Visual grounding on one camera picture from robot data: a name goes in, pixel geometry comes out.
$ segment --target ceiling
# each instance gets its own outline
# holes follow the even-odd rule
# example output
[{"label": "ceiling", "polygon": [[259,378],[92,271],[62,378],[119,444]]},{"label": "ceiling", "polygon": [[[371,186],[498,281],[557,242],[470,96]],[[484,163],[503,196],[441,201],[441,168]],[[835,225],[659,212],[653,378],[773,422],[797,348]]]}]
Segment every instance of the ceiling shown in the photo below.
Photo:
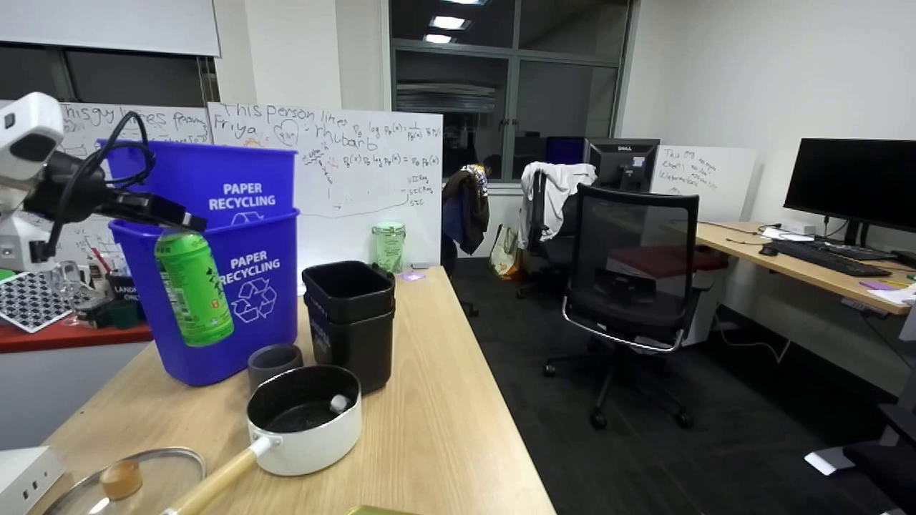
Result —
[{"label": "ceiling", "polygon": [[[630,6],[633,0],[521,0],[521,47],[593,16],[607,6]],[[470,20],[455,43],[508,46],[514,0],[490,0],[487,6],[452,6],[447,0],[390,0],[392,36],[424,40],[435,13],[457,13]]]}]

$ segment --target wooden desk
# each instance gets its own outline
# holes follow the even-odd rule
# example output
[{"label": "wooden desk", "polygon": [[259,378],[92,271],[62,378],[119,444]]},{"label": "wooden desk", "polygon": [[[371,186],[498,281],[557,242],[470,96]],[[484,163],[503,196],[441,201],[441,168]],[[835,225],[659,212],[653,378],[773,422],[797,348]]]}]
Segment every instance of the wooden desk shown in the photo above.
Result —
[{"label": "wooden desk", "polygon": [[[394,298],[392,378],[362,401],[357,445],[305,478],[254,468],[208,512],[551,512],[447,273],[400,281]],[[311,355],[305,315],[298,332]],[[248,444],[246,398],[246,375],[202,389],[175,382],[148,346],[47,445],[76,478],[152,445],[192,445],[221,465]]]},{"label": "wooden desk", "polygon": [[36,351],[36,348],[70,348],[70,346],[106,346],[106,344],[133,344],[148,339],[148,326],[129,326],[129,329],[95,329],[95,326],[73,326],[70,319],[52,324],[35,334],[19,332],[13,326],[0,326],[0,355],[3,351]]},{"label": "wooden desk", "polygon": [[[806,262],[806,259],[796,259],[790,253],[775,253],[775,256],[757,253],[762,242],[766,242],[766,236],[762,236],[762,233],[747,233],[747,231],[733,231],[733,228],[723,228],[723,225],[700,222],[696,228],[696,242],[719,248],[719,251],[733,253],[739,259],[750,259],[750,262],[754,262],[762,269],[773,269],[777,273],[787,273],[793,281],[809,282],[809,285],[825,289],[825,291],[833,291],[839,298],[855,301],[855,302],[860,302],[860,306],[868,306],[872,311],[885,311],[885,315],[910,311],[906,306],[886,302],[885,298],[869,294],[859,282],[860,278],[842,273],[842,271],[833,271],[833,269],[825,269],[825,265],[815,265],[815,262]],[[893,273],[898,273],[898,278],[912,271],[910,265],[900,265],[900,262],[879,262],[879,265],[893,271]]]}]

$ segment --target ceiling light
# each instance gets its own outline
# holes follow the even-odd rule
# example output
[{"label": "ceiling light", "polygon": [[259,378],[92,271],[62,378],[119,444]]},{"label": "ceiling light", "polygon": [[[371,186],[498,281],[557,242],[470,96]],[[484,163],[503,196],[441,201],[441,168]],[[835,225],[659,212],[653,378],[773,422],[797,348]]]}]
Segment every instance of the ceiling light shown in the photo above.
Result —
[{"label": "ceiling light", "polygon": [[464,29],[464,16],[431,16],[431,25],[442,29],[442,32],[461,32]]},{"label": "ceiling light", "polygon": [[447,43],[452,43],[448,35],[425,35],[424,40],[431,43],[431,46],[447,46]]}]

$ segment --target green water bottle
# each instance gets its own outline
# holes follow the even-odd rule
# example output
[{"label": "green water bottle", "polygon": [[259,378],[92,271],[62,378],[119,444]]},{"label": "green water bottle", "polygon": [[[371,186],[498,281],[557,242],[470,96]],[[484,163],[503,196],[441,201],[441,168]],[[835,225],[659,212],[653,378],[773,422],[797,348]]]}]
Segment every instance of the green water bottle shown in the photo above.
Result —
[{"label": "green water bottle", "polygon": [[188,346],[211,346],[235,332],[208,242],[198,231],[166,231],[153,242],[178,329]]}]

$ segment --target computer monitor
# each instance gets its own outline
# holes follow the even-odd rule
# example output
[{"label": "computer monitor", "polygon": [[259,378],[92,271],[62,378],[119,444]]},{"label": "computer monitor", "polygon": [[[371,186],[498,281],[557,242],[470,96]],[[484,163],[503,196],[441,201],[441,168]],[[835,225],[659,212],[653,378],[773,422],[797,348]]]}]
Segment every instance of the computer monitor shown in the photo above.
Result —
[{"label": "computer monitor", "polygon": [[649,191],[656,170],[659,140],[598,140],[590,142],[590,163],[594,166],[594,186]]},{"label": "computer monitor", "polygon": [[916,231],[916,140],[800,136],[787,208],[845,218],[845,242],[863,245],[860,222]]}]

